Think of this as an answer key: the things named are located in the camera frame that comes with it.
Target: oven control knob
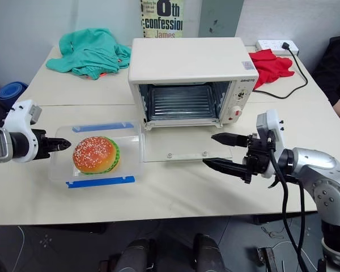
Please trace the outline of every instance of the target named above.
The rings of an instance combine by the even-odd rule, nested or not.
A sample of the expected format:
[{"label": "oven control knob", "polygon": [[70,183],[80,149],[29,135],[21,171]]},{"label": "oven control knob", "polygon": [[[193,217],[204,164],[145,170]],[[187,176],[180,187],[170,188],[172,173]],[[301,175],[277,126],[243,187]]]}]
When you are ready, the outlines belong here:
[{"label": "oven control knob", "polygon": [[242,114],[242,108],[240,106],[234,106],[229,109],[229,120],[238,119]]}]

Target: black cable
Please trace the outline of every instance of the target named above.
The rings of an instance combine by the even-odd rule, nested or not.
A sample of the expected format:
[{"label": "black cable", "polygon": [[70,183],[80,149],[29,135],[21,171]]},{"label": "black cable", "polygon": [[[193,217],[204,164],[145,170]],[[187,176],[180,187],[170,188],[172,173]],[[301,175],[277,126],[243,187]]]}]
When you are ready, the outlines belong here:
[{"label": "black cable", "polygon": [[294,237],[291,233],[291,230],[290,230],[290,227],[288,226],[288,223],[287,223],[287,202],[288,202],[288,187],[287,187],[287,183],[286,183],[286,179],[284,178],[283,176],[283,173],[281,171],[281,169],[279,168],[277,162],[276,162],[276,159],[275,159],[275,156],[274,156],[274,151],[275,151],[275,144],[274,144],[274,141],[272,141],[272,139],[275,138],[274,136],[274,133],[273,131],[269,131],[268,132],[268,138],[271,138],[271,141],[268,141],[268,149],[269,149],[269,155],[270,155],[270,161],[271,161],[271,164],[275,170],[275,173],[276,173],[276,176],[277,178],[279,179],[281,185],[282,185],[282,188],[283,188],[283,201],[282,201],[282,219],[283,219],[283,224],[284,224],[284,227],[286,229],[286,232],[290,238],[290,241],[292,243],[292,246],[294,247],[294,250],[297,254],[297,260],[300,264],[300,268],[302,270],[302,272],[308,272],[308,269],[306,267],[306,264],[302,258],[302,255],[301,255],[301,248],[302,248],[302,243],[303,243],[303,238],[304,238],[304,227],[305,227],[305,224],[302,222],[304,222],[304,220],[302,220],[302,214],[305,215],[305,212],[304,212],[304,191],[303,191],[303,186],[300,185],[300,196],[301,196],[301,233],[300,233],[300,241],[299,241],[299,245],[296,245],[295,243],[295,240],[294,240]]},{"label": "black cable", "polygon": [[292,57],[294,58],[295,63],[296,63],[296,66],[297,66],[297,68],[299,69],[300,74],[303,76],[303,78],[304,78],[304,80],[305,80],[305,84],[303,84],[303,85],[301,85],[301,86],[298,86],[297,88],[294,88],[294,89],[293,89],[288,95],[286,95],[286,96],[278,96],[278,95],[274,95],[273,93],[265,92],[265,91],[260,91],[260,90],[253,90],[253,92],[258,92],[259,94],[269,95],[269,96],[272,96],[272,97],[277,98],[277,99],[286,99],[286,98],[288,98],[290,95],[292,95],[295,91],[297,91],[298,89],[301,89],[301,88],[305,87],[305,86],[308,84],[308,79],[307,79],[307,77],[305,76],[305,74],[302,72],[299,63],[298,63],[297,60],[296,60],[295,55],[294,55],[293,52],[290,50],[289,46],[287,46],[285,49],[288,50],[288,51],[291,53]]}]

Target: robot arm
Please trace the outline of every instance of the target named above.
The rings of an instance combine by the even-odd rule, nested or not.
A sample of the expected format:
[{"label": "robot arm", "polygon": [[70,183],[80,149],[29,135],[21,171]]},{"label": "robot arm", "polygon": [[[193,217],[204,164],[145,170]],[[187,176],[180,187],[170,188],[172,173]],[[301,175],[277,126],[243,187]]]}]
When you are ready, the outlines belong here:
[{"label": "robot arm", "polygon": [[65,150],[71,143],[62,138],[47,138],[46,131],[31,129],[39,119],[41,108],[32,100],[15,103],[3,128],[0,127],[0,163],[14,160],[25,163],[49,158],[50,152]]},{"label": "robot arm", "polygon": [[[324,255],[328,262],[340,267],[340,163],[320,151],[284,149],[282,124],[283,121],[278,120],[276,111],[269,110],[257,118],[260,138],[256,134],[215,134],[212,138],[216,141],[230,146],[247,147],[248,152],[242,164],[220,158],[203,159],[203,162],[214,170],[241,177],[246,183],[250,183],[252,175],[261,174],[270,178],[274,174],[268,151],[270,144],[275,146],[275,158],[286,181],[301,182],[315,201],[322,220],[324,238],[321,243]],[[273,132],[273,139],[269,137],[269,131]],[[276,177],[270,187],[277,182]]]}]

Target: red cloth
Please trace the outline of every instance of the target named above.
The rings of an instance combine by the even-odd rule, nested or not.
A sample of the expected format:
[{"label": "red cloth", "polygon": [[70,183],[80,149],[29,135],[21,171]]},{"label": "red cloth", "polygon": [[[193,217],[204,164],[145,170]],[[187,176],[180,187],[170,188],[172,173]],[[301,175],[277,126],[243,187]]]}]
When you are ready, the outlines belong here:
[{"label": "red cloth", "polygon": [[279,77],[290,77],[295,73],[288,70],[292,65],[292,60],[276,57],[271,49],[249,53],[249,55],[260,75],[254,89],[264,83],[276,81]]}]

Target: hamburger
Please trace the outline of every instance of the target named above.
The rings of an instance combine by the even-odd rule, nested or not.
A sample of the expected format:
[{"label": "hamburger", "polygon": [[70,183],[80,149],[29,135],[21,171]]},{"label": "hamburger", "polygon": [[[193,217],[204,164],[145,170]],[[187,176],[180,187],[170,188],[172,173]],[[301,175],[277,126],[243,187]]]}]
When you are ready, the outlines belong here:
[{"label": "hamburger", "polygon": [[106,137],[89,137],[81,141],[73,152],[73,162],[84,174],[107,173],[120,159],[120,149]]}]

